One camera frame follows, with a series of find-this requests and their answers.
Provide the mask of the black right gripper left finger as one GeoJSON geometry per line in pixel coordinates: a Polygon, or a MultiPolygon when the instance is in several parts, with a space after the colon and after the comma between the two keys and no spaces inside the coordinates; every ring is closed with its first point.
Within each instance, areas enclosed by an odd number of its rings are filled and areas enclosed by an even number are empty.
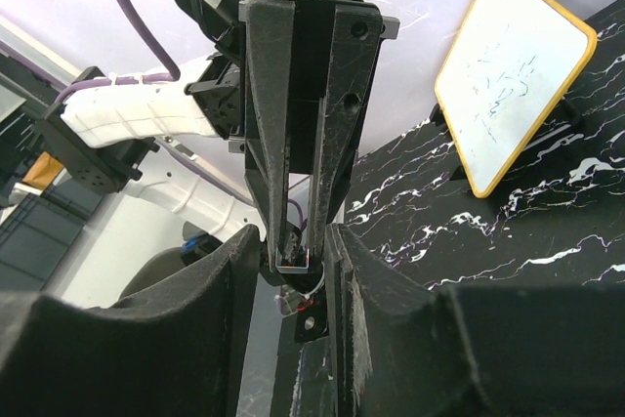
{"type": "Polygon", "coordinates": [[[109,308],[1,296],[5,416],[232,416],[259,268],[246,226],[109,308]]]}

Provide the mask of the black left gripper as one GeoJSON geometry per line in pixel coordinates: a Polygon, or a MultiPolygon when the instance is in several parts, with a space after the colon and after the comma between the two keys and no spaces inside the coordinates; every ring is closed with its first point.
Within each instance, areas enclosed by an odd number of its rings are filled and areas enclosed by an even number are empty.
{"type": "Polygon", "coordinates": [[[247,0],[185,87],[217,135],[240,138],[272,261],[285,259],[289,174],[312,175],[308,245],[350,186],[372,75],[399,21],[362,0],[247,0]]]}

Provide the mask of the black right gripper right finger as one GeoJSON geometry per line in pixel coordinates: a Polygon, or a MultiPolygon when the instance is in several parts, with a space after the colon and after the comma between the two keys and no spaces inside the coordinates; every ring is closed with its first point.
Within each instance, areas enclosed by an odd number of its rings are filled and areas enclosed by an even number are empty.
{"type": "Polygon", "coordinates": [[[345,226],[324,242],[339,416],[620,416],[618,284],[430,292],[345,226]]]}

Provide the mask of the staple strip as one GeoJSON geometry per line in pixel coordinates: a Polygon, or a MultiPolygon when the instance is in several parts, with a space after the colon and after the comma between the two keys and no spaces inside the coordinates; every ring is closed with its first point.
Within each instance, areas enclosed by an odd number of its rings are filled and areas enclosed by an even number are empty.
{"type": "Polygon", "coordinates": [[[275,249],[274,268],[280,274],[305,274],[310,269],[310,256],[299,243],[275,249]]]}

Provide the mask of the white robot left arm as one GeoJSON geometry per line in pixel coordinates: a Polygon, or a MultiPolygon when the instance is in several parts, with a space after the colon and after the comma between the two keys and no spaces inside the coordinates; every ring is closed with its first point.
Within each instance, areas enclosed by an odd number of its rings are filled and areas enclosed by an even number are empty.
{"type": "Polygon", "coordinates": [[[76,82],[41,132],[106,193],[143,175],[159,137],[241,139],[271,269],[308,270],[349,191],[381,45],[399,22],[361,0],[242,0],[212,17],[217,52],[197,74],[76,82]]]}

